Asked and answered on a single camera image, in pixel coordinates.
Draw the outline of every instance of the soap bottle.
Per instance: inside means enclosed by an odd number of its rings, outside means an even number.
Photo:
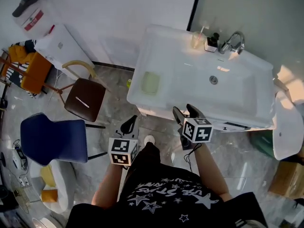
[[[218,49],[218,40],[218,33],[213,33],[212,37],[207,37],[207,40],[205,40],[205,50],[215,52]]]

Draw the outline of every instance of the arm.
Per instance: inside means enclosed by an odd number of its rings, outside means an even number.
[[[107,209],[117,202],[120,179],[123,168],[121,165],[110,164],[103,181],[94,194],[92,204]]]
[[[225,179],[214,162],[206,144],[202,143],[202,146],[195,151],[195,159],[198,165],[201,182],[219,195],[224,202],[232,199]]]

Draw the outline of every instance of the faucet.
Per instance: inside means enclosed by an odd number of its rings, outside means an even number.
[[[237,45],[234,47],[231,45],[231,41],[233,41],[233,39],[235,39],[237,36],[239,36],[241,38],[241,41],[239,43],[237,43]],[[219,52],[221,54],[224,54],[225,51],[229,50],[230,51],[236,51],[238,54],[241,54],[242,51],[244,50],[245,47],[245,36],[241,31],[236,31],[232,34],[232,36],[223,43],[223,45],[221,45],[221,47],[219,48]]]

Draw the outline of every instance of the marble floor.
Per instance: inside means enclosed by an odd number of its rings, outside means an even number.
[[[114,133],[115,126],[119,121],[136,114],[139,116],[140,145],[143,145],[143,139],[146,135],[152,134],[156,139],[156,146],[161,150],[161,161],[163,163],[189,169],[188,164],[183,159],[187,152],[181,149],[180,138],[177,133],[178,125],[174,121],[153,116],[142,116],[134,105],[127,102],[128,88],[126,82],[129,78],[132,78],[133,73],[103,66],[96,66],[95,69],[97,74],[112,88],[113,92],[106,93],[96,121],[96,124],[104,125],[106,128],[103,130],[87,129],[89,155],[106,151],[108,139]],[[73,82],[65,75],[61,75],[56,80],[58,75],[60,75],[60,72],[52,69],[47,82],[51,85],[56,84],[57,87],[66,86]],[[67,95],[68,90],[64,92],[63,98],[66,98]],[[18,184],[16,184],[16,177],[24,174],[24,172],[18,171],[10,161],[12,143],[20,138],[21,121],[39,112],[45,113],[53,121],[71,120],[77,119],[77,117],[64,109],[58,96],[55,93],[53,94],[52,91],[48,91],[46,95],[40,94],[36,99],[31,99],[25,91],[12,85],[7,90],[6,99],[9,104],[4,114],[0,147],[7,160],[7,168],[2,168],[2,172],[6,185],[11,188]],[[254,149],[249,143],[246,133],[220,133],[215,131],[208,147],[225,177],[231,195],[237,196],[241,193],[253,191],[270,227],[277,227],[287,214],[293,212],[294,201],[267,192],[276,172],[278,161],[270,159]],[[194,155],[190,159],[193,171],[198,173]],[[109,162],[108,155],[105,155],[86,164],[73,163],[77,181],[75,204],[91,202]],[[23,190],[29,201],[39,200],[31,186]],[[29,224],[32,217],[40,219],[46,215],[51,215],[62,225],[65,225],[70,213],[70,210],[60,215],[50,212],[40,201],[30,203],[28,212],[21,208],[18,211]]]

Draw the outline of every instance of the white basin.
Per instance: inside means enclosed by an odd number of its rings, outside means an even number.
[[[143,38],[131,87],[130,103],[167,110],[181,110],[186,104],[200,109],[206,117],[255,128],[273,127],[273,66],[243,51],[207,52],[190,47],[187,31],[151,25]],[[156,95],[141,90],[145,72],[160,76]],[[210,82],[215,76],[217,83]]]

